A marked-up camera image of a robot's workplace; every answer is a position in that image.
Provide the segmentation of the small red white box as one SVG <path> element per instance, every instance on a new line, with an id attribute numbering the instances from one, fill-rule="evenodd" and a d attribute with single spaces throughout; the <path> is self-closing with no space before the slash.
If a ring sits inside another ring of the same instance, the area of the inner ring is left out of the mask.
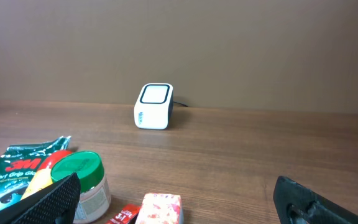
<path id="1" fill-rule="evenodd" d="M 183 224 L 180 195 L 148 193 L 144 195 L 135 224 Z"/>

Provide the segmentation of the green 3M gloves packet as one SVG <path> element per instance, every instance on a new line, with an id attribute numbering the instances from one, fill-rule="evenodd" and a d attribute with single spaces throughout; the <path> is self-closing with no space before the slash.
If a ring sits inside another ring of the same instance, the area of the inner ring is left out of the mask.
<path id="1" fill-rule="evenodd" d="M 10 145 L 0 156 L 0 210 L 19 202 L 40 165 L 52 153 L 65 150 L 71 137 L 50 142 Z"/>

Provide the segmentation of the red sauce bottle green cap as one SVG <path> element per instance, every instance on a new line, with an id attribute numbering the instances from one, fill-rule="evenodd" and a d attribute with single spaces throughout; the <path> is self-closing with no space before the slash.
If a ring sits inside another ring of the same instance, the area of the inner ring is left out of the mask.
<path id="1" fill-rule="evenodd" d="M 41 163 L 40 167 L 37 169 L 37 172 L 35 173 L 34 177 L 28 184 L 24 194 L 22 195 L 21 200 L 24 200 L 25 198 L 29 197 L 30 195 L 33 195 L 39 190 L 42 190 L 53 184 L 51 178 L 51 170 L 53 166 L 58 161 L 72 153 L 73 152 L 69 150 L 60 150 L 48 156 L 46 160 L 44 160 L 43 163 Z"/>

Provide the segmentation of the red coffee stick sachet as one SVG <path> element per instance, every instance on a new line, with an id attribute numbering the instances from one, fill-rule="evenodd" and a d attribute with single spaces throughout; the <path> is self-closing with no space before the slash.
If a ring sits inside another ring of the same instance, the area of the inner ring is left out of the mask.
<path id="1" fill-rule="evenodd" d="M 127 204 L 115 216 L 110 218 L 106 224 L 130 224 L 134 223 L 136 217 L 140 212 L 140 206 L 134 204 Z"/>

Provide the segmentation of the green lid jar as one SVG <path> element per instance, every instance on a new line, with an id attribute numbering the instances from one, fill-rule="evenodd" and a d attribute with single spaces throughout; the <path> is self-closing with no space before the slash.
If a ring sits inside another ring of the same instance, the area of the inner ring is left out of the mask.
<path id="1" fill-rule="evenodd" d="M 102 217 L 111 204 L 111 194 L 99 154 L 78 151 L 65 156 L 51 170 L 54 182 L 75 173 L 80 180 L 80 200 L 74 223 L 91 223 Z"/>

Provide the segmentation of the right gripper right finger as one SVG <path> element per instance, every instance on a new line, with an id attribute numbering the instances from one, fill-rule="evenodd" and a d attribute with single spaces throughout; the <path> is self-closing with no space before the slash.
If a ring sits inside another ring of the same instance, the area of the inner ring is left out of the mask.
<path id="1" fill-rule="evenodd" d="M 285 176 L 276 181 L 273 201 L 281 224 L 358 224 L 358 215 Z"/>

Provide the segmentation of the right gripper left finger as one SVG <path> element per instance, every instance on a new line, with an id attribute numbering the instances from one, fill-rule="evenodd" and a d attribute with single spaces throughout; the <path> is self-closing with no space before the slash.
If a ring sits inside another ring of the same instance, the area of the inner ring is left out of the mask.
<path id="1" fill-rule="evenodd" d="M 0 224 L 72 224 L 80 200 L 76 173 L 0 211 Z"/>

